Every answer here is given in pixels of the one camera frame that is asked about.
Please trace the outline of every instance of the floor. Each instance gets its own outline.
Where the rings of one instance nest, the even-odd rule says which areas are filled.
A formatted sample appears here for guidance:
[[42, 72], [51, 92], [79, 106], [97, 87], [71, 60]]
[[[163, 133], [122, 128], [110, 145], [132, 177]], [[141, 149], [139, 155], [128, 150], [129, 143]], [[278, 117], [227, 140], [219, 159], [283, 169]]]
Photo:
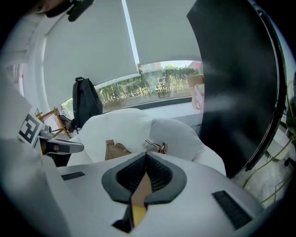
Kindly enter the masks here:
[[248, 190], [266, 208], [276, 200], [283, 197], [290, 181], [294, 168], [291, 164], [287, 167], [284, 161], [288, 158], [296, 160], [296, 151], [293, 146], [283, 160], [273, 159], [268, 164], [267, 156], [263, 155], [252, 170], [242, 170], [233, 181]]

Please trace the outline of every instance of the white couch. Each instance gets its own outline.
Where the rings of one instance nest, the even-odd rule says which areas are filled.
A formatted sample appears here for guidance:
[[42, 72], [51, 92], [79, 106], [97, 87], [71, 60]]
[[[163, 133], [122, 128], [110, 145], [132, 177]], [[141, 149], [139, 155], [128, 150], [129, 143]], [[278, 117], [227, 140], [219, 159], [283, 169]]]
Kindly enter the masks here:
[[68, 166], [105, 160], [106, 140], [122, 143], [130, 152], [145, 152], [153, 147], [145, 142], [165, 142], [168, 155], [200, 163], [226, 175], [222, 158], [205, 146], [186, 124], [169, 118], [153, 119], [138, 109], [116, 110], [90, 118], [71, 141], [84, 144], [84, 150], [72, 154]]

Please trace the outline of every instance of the window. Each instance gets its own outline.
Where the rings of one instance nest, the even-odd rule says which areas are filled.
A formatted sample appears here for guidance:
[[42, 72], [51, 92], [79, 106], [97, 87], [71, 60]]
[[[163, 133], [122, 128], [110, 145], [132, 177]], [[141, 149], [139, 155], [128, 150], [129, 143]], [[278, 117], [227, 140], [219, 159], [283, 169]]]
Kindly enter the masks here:
[[[160, 100], [191, 97], [186, 77], [203, 74], [201, 62], [156, 62], [138, 67], [139, 73], [95, 86], [104, 112]], [[61, 114], [74, 118], [72, 98], [59, 108]]]

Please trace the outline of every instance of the qr code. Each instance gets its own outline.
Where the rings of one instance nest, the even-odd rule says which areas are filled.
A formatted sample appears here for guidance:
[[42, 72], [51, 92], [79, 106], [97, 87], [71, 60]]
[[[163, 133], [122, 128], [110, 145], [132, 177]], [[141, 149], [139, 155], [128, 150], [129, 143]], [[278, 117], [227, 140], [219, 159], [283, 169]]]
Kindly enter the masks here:
[[19, 135], [22, 140], [27, 141], [30, 144], [34, 144], [35, 138], [40, 132], [41, 124], [32, 115], [28, 114], [24, 123], [19, 131]]

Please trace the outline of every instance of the backpack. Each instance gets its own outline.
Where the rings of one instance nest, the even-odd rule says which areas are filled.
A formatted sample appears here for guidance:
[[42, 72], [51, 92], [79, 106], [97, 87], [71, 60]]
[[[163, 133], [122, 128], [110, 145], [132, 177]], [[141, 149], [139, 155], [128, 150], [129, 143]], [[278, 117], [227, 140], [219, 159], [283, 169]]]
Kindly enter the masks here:
[[92, 116], [103, 113], [103, 105], [89, 79], [77, 77], [73, 85], [74, 124], [82, 128]]

